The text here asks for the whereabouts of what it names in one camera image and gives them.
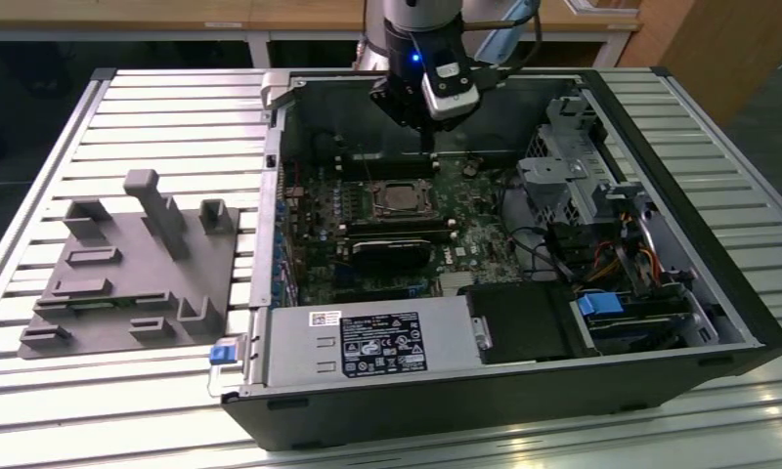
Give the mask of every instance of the black cable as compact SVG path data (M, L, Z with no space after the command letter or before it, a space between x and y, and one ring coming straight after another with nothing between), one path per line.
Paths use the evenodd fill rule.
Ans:
M532 59L538 55L538 50L542 47L542 20L540 20L539 11L538 11L540 8L540 5L542 5L542 0L534 0L534 1L535 1L535 8L532 10L534 42L532 42L531 51L528 52L528 54L524 56L524 58L516 64L514 64L506 70L500 70L499 74L500 74L502 81L506 80L516 72L522 71L522 68L524 68L530 64L530 62L532 61Z
M512 242L515 243L515 245L518 247L520 247L524 251L527 251L534 258L540 259L542 261L544 261L554 269L556 269L556 271L559 273L562 273L562 271L559 271L559 269L558 269L559 263L556 261L554 261L552 258L547 257L543 254L539 254L539 252L536 251L538 247L542 244L539 244L536 247L530 247L526 244L523 244L520 241L518 241L514 237L511 237L511 239L512 239Z
M464 31L484 31L492 29L512 29L516 26L527 23L535 14L538 13L538 8L540 7L540 0L535 2L535 8L532 8L531 12L526 14L516 20L512 21L476 21L476 22L467 22L464 23Z

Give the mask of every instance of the blue tab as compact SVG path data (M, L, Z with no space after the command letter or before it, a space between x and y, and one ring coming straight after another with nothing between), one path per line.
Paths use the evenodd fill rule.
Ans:
M586 293L577 300L577 304L583 316L611 315L623 312L623 306L621 305L617 293Z
M211 364L231 364L237 362L237 346L215 345L208 354Z

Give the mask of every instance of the metal slat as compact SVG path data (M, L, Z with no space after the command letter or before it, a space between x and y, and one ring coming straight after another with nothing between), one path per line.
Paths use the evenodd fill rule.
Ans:
M116 70L116 74L125 75L263 75L264 69L255 68L159 68L154 70Z
M221 100L132 100L105 101L98 106L96 114L141 114L148 112L180 112L203 110L261 110L259 99L221 99Z
M643 130L642 135L650 144L711 144L709 136L695 130Z
M112 363L81 368L44 369L0 374L0 392L52 385L81 385L84 383L108 382L117 379L156 378L172 375L203 373L208 371L204 350L195 358L161 360L154 362Z
M694 192L746 191L753 188L751 183L738 174L722 177L693 177L686 181L683 177L677 179L678 186L687 195Z
M625 105L677 105L678 100L669 93L617 95L617 101Z
M663 165L673 176L683 175L707 175L707 174L730 174L737 173L737 167L725 159L666 159ZM635 174L635 169L627 160L619 161L621 171L623 174Z
M263 169L263 156L208 158L129 159L76 162L66 167L65 178L126 176L132 169L152 169L160 176L172 174L243 173Z
M53 371L96 368L109 364L136 364L138 362L169 362L173 360L208 357L209 346L193 345L169 349L113 352L109 354L58 357L53 359L24 360L18 358L0 359L0 376L30 371Z
M666 93L666 87L659 82L653 83L609 83L609 88L618 96L642 93Z
M759 227L782 224L782 218L769 208L706 210L701 212L701 217L714 230L730 227Z
M606 147L615 159L622 161L629 160L617 145L606 145ZM725 157L721 149L713 144L654 145L651 149L661 159L707 159Z
M84 144L138 142L187 142L197 140L263 139L264 125L220 125L215 127L148 127L134 129L89 129Z
M220 140L215 142L81 145L73 161L94 159L142 159L188 156L260 154L263 140Z
M782 269L777 271L746 272L745 277L757 293L782 292Z
M110 88L121 87L175 87L175 86L245 86L259 85L263 75L217 74L217 75L118 75L110 81Z
M782 268L782 246L742 249L730 252L730 257L742 271Z
M257 98L257 86L192 86L154 88L110 88L104 100L173 100L189 98Z
M654 73L602 73L606 83L659 83Z
M56 197L124 195L124 178L61 181L54 189ZM163 193L217 191L251 191L260 189L260 175L167 176L159 180Z
M647 130L693 130L701 127L689 117L634 117L642 131Z
M180 125L224 125L259 122L259 110L146 112L142 114L97 114L89 121L89 128L169 127Z
M687 197L698 210L766 205L766 199L757 191L694 192Z
M623 106L631 117L687 117L687 110L681 105L638 105Z

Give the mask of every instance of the cable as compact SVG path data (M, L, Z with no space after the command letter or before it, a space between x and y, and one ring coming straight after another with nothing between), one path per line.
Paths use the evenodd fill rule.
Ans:
M594 250L594 268L599 267L599 254L602 254L602 248L614 244L611 241L603 241L597 245L597 249Z
M661 268L657 263L657 255L654 254L651 249L647 249L647 248L642 248L641 253L645 254L645 256L649 258L649 269L650 269L650 273L651 273L651 279L654 280L654 283L657 283L659 285L661 284Z
M550 266L552 266L552 268L556 268L556 262L547 256L544 256L543 254L539 254L536 251L536 247L530 247L526 244L523 244L520 241L518 241L514 237L510 238L512 240L512 242L515 243L515 245L518 247L520 247L524 251L527 251L532 257L540 259L542 261L544 261L547 264L550 264Z
M33 181L4 181L0 182L0 186L28 186Z
M531 12L516 20L504 21L476 21L464 23L464 31L490 31L492 29L512 29L516 26L527 23L538 13L540 7L540 0L535 2L535 8Z
M542 6L542 0L534 0L534 2L535 2L535 8L532 9L534 42L532 42L531 51L524 56L524 58L522 59L520 62L518 62L515 65L512 65L506 70L500 70L499 81L506 80L507 78L510 78L511 75L514 75L516 72L522 71L522 68L524 68L528 65L531 60L538 55L538 50L542 47L542 20L540 20L539 11L538 11Z

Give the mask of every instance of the workbench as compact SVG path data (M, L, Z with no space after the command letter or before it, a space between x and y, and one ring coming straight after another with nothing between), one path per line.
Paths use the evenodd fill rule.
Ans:
M594 65L617 64L634 18L577 15L564 0L540 12L544 42L598 43ZM272 41L355 41L356 53L362 35L363 0L0 0L0 41L244 41L257 67L277 66Z
M674 78L601 71L699 214L782 324L782 199ZM69 235L69 200L138 210L121 188L152 168L180 208L241 209L225 333L249 327L265 135L264 70L101 70L0 242L0 467L725 467L782 464L782 358L659 408L339 448L267 452L219 407L208 347L24 361L20 335ZM613 140L630 180L635 171Z

